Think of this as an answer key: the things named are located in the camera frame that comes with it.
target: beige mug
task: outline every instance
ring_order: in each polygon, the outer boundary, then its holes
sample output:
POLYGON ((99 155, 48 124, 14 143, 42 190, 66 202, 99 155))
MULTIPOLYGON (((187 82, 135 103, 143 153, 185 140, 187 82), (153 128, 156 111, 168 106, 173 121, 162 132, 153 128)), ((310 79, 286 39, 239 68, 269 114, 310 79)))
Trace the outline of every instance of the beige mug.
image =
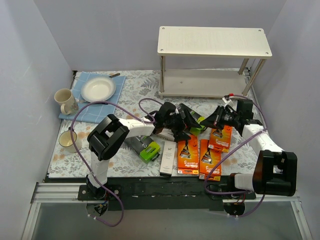
POLYGON ((74 115, 78 112, 79 106, 70 89, 63 88, 54 95, 54 100, 60 105, 61 113, 74 115))
MULTIPOLYGON (((75 132, 73 132, 72 135, 73 135, 73 139, 74 139, 76 147, 80 150, 82 147, 81 139, 77 136, 77 134, 75 132)), ((75 146, 71 140, 71 131, 70 130, 63 132, 60 135, 59 144, 70 153, 76 152, 75 146)))

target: checkered napkin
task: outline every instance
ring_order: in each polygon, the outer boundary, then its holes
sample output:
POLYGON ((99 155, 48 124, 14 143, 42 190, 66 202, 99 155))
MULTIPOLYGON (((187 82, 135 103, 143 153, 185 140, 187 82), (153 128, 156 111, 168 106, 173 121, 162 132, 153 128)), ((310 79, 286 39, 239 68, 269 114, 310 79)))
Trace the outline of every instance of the checkered napkin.
MULTIPOLYGON (((81 96, 81 88, 82 86, 90 79, 96 78, 96 77, 106 77, 106 75, 103 74, 96 74, 96 73, 88 73, 88 72, 82 72, 78 81, 76 82, 74 88, 71 90, 73 96, 76 99, 79 99, 80 102, 83 99, 81 96)), ((112 78, 112 80, 115 83, 115 92, 107 101, 117 104, 120 93, 122 91, 122 88, 124 86, 126 76, 116 76, 112 78)), ((88 103, 78 103, 79 109, 87 105, 88 103)), ((84 109, 79 116, 76 118, 77 121, 80 122, 88 122, 88 123, 100 123, 108 114, 113 114, 115 112, 116 107, 113 105, 105 105, 105 104, 94 104, 91 106, 88 106, 86 109, 84 109)), ((67 119, 67 120, 73 120, 74 115, 64 115, 60 113, 59 115, 60 119, 67 119)))

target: black and green box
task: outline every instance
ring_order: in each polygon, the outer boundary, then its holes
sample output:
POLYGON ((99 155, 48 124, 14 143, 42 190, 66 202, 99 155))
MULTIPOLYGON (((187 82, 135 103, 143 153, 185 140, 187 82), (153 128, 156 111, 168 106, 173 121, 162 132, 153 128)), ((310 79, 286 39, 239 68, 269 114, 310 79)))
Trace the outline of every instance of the black and green box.
POLYGON ((133 136, 124 140, 146 164, 160 155, 160 146, 149 136, 133 136))
MULTIPOLYGON (((201 116, 199 113, 195 112, 194 110, 192 110, 190 107, 184 105, 183 103, 180 103, 177 106, 177 109, 179 111, 179 113, 182 115, 182 117, 184 117, 184 109, 187 109, 190 114, 192 115, 192 117, 194 118, 194 120, 200 124, 203 120, 205 120, 205 118, 203 116, 201 116)), ((194 136, 198 136, 201 132, 204 132, 207 128, 205 126, 201 125, 201 128, 196 128, 196 127, 191 127, 189 129, 189 132, 194 135, 194 136)))

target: shelf bottom board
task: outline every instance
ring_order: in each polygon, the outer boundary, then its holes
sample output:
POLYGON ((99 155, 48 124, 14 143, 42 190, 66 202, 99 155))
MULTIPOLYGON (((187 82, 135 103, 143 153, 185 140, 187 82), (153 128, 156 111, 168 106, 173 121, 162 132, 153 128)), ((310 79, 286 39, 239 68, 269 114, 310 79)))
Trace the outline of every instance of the shelf bottom board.
POLYGON ((164 92, 160 96, 220 98, 227 94, 242 94, 246 77, 232 70, 167 69, 164 72, 164 92))

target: gray wall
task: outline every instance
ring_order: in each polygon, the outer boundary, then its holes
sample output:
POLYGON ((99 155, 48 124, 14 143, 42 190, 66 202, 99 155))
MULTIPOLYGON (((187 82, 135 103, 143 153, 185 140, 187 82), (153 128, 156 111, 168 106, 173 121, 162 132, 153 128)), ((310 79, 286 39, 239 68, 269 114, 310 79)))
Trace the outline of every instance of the gray wall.
POLYGON ((72 72, 32 0, 0 0, 0 239, 17 240, 60 125, 72 72))
POLYGON ((254 85, 272 138, 298 156, 298 194, 320 239, 320 1, 287 1, 268 37, 271 60, 254 85))
MULTIPOLYGON (((159 69, 160 26, 263 28, 286 0, 34 0, 73 70, 159 69)), ((169 68, 239 67, 240 59, 173 58, 169 68)))

